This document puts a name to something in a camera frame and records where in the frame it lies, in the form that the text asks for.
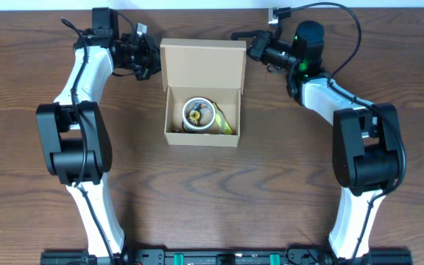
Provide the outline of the black yellow correction tape dispenser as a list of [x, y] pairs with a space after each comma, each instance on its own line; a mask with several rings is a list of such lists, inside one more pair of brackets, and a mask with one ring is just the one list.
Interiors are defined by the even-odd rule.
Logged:
[[192, 109], [190, 110], [187, 120], [189, 124], [194, 125], [196, 127], [199, 126], [200, 119], [201, 119], [201, 113], [200, 113], [200, 103], [196, 103]]

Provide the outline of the white tape roll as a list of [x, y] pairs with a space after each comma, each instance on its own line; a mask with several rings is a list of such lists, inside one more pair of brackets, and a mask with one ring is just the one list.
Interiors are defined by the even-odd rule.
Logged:
[[[187, 120], [187, 116], [190, 110], [196, 103], [201, 104], [200, 105], [201, 119], [200, 119], [200, 123], [198, 127], [189, 124]], [[206, 131], [210, 127], [212, 127], [213, 123], [215, 122], [215, 114], [216, 114], [212, 103], [213, 102], [210, 101], [209, 99], [202, 98], [202, 97], [194, 97], [189, 99], [184, 104], [183, 111], [182, 111], [183, 126], [185, 127], [185, 130], [201, 132], [201, 131]]]

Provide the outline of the brown cardboard box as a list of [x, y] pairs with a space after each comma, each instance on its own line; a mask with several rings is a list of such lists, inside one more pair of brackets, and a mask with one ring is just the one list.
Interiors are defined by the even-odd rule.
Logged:
[[[161, 41], [163, 91], [167, 94], [164, 135], [168, 144], [239, 145], [246, 50], [243, 40], [164, 38]], [[218, 134], [216, 122], [206, 131], [186, 130], [183, 126], [183, 106], [194, 97], [215, 102], [234, 133]], [[185, 132], [174, 133], [172, 129], [183, 129]]]

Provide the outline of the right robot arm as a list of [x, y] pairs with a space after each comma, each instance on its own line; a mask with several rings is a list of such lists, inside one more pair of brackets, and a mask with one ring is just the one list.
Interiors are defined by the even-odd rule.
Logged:
[[333, 172], [342, 187], [339, 209], [328, 248], [310, 250], [308, 256], [316, 264], [411, 264], [408, 250], [368, 246], [376, 212], [406, 170], [395, 107], [359, 99], [336, 84], [321, 66], [325, 34], [321, 24], [300, 23], [291, 43], [282, 41], [280, 34], [279, 29], [255, 30], [234, 32], [230, 38], [249, 38], [250, 59], [285, 69], [289, 96], [333, 128]]

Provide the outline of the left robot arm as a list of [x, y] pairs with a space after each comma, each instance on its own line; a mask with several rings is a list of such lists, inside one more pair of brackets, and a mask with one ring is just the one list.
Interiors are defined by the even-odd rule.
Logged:
[[102, 118], [100, 102], [110, 77], [121, 70], [138, 81], [161, 70], [160, 49], [147, 27], [138, 23], [120, 33], [124, 14], [109, 7], [92, 10], [92, 26], [77, 29], [67, 18], [61, 22], [77, 34], [74, 66], [62, 92], [36, 110], [38, 133], [48, 172], [73, 197], [88, 237], [80, 252], [45, 252], [42, 264], [132, 264], [134, 258], [116, 217], [109, 172], [113, 150]]

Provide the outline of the yellow highlighter marker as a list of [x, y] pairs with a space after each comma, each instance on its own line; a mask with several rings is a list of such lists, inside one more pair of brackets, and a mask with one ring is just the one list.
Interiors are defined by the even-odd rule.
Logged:
[[221, 110], [218, 108], [215, 102], [212, 103], [214, 110], [215, 110], [215, 122], [219, 126], [218, 134], [220, 135], [232, 135], [234, 133], [233, 129], [227, 122], [227, 119], [221, 112]]

